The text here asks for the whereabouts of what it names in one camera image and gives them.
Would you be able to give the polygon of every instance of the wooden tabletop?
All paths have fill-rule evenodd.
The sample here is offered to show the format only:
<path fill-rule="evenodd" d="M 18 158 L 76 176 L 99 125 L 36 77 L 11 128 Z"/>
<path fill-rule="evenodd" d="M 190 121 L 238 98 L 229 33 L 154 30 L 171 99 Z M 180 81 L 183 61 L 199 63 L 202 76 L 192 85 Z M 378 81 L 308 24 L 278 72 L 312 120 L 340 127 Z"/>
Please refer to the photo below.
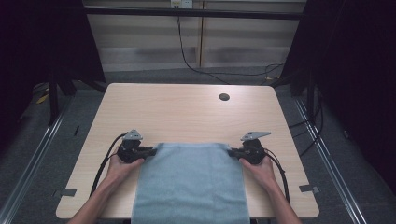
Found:
<path fill-rule="evenodd" d="M 226 93 L 228 101 L 219 96 Z M 70 218 L 88 200 L 93 180 L 108 148 L 121 133 L 137 129 L 142 145 L 161 142 L 225 143 L 241 147 L 247 132 L 271 132 L 261 138 L 286 171 L 291 206 L 299 217 L 316 217 L 318 205 L 312 192 L 301 193 L 308 180 L 290 135 L 274 89 L 262 86 L 131 84 L 108 86 L 90 132 L 67 184 L 74 197 L 63 196 L 56 215 Z M 274 167 L 279 186 L 279 171 Z M 120 185 L 102 217 L 130 218 L 138 171 Z M 244 170 L 247 206 L 251 217 L 274 217 L 266 192 Z"/>

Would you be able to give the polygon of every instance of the power outlet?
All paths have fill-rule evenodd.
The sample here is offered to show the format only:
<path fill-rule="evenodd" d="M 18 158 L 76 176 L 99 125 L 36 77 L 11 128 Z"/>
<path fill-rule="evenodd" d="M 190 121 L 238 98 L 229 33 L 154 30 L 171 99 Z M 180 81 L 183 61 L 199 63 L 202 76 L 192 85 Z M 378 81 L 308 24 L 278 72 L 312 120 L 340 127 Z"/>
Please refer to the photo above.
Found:
<path fill-rule="evenodd" d="M 192 0 L 182 0 L 181 7 L 182 8 L 192 8 Z"/>
<path fill-rule="evenodd" d="M 181 0 L 171 0 L 171 8 L 181 8 Z"/>

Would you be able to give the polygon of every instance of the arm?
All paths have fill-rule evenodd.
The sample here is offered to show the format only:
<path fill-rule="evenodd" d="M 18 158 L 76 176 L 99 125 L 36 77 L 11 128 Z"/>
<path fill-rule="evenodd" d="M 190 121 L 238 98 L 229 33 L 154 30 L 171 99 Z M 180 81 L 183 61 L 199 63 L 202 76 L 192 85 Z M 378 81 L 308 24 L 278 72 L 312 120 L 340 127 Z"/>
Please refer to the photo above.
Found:
<path fill-rule="evenodd" d="M 269 157 L 264 157 L 262 163 L 259 165 L 252 165 L 245 159 L 240 159 L 240 161 L 251 173 L 253 173 L 257 182 L 268 192 L 278 223 L 302 223 L 276 182 L 271 159 Z"/>
<path fill-rule="evenodd" d="M 139 159 L 132 163 L 123 163 L 119 156 L 112 156 L 105 179 L 68 223 L 94 223 L 105 208 L 111 193 L 133 169 L 143 162 L 143 159 Z"/>

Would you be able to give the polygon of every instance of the horizontal black rail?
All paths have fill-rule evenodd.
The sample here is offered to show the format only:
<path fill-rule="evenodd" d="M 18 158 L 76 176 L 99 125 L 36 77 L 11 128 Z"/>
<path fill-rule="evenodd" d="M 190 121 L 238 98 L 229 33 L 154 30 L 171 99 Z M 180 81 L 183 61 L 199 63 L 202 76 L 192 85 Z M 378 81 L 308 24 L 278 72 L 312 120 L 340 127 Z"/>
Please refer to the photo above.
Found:
<path fill-rule="evenodd" d="M 187 8 L 142 8 L 142 7 L 39 7 L 42 10 L 63 10 L 91 15 L 135 15 L 135 16 L 177 16 L 177 17 L 208 17 L 208 18 L 241 18 L 298 21 L 303 13 L 265 12 L 265 11 L 233 11 Z"/>

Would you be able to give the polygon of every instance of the light blue towel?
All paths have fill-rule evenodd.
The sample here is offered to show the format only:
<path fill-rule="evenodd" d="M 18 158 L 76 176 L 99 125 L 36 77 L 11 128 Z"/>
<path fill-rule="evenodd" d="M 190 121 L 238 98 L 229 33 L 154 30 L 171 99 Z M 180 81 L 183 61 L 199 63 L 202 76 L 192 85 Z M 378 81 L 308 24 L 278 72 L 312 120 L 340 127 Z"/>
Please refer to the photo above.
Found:
<path fill-rule="evenodd" d="M 132 223 L 249 223 L 242 166 L 218 143 L 157 146 L 143 163 Z"/>

